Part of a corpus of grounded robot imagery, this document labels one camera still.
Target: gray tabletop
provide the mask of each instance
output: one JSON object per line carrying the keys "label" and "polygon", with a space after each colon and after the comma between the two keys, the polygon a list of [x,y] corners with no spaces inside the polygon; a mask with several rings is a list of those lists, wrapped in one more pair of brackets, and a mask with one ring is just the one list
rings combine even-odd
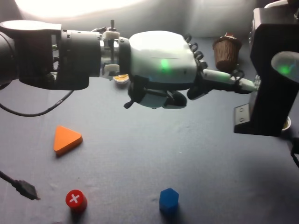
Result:
{"label": "gray tabletop", "polygon": [[[214,68],[212,39],[198,39]],[[240,67],[253,80],[248,45]],[[0,102],[20,112],[40,112],[65,91],[14,81]],[[287,143],[233,133],[233,108],[249,95],[212,91],[181,110],[152,110],[129,101],[113,81],[91,78],[52,112],[37,118],[0,110],[0,170],[35,185],[40,201],[22,197],[0,180],[0,224],[276,224],[298,223],[299,170]],[[298,101],[290,114],[296,130]],[[56,158],[56,126],[78,131],[83,143]],[[159,212],[159,194],[179,193],[174,220]],[[72,189],[88,207],[73,217],[65,204]]]}

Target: red button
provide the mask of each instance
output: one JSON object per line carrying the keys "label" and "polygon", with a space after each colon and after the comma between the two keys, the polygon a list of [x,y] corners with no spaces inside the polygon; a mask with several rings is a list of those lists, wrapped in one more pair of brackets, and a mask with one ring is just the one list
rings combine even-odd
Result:
{"label": "red button", "polygon": [[71,190],[66,195],[65,202],[75,212],[82,212],[87,207],[87,199],[79,190]]}

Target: brown cup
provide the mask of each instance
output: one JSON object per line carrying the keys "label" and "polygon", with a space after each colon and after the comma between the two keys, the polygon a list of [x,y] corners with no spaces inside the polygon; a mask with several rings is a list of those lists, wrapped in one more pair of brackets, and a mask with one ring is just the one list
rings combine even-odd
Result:
{"label": "brown cup", "polygon": [[213,44],[216,68],[231,73],[236,69],[242,43],[231,36],[222,36]]}

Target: orange triangular block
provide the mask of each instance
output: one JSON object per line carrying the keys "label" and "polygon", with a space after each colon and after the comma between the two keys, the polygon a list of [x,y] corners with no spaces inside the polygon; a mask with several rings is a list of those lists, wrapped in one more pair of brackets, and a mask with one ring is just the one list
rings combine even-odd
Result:
{"label": "orange triangular block", "polygon": [[69,128],[57,126],[54,140],[54,151],[57,155],[62,155],[83,141],[82,135]]}

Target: blue block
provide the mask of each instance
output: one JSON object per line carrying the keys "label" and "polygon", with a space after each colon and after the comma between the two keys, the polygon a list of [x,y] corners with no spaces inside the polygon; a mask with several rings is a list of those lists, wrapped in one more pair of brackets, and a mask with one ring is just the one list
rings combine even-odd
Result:
{"label": "blue block", "polygon": [[161,191],[160,210],[166,215],[173,215],[178,209],[178,192],[172,188]]}

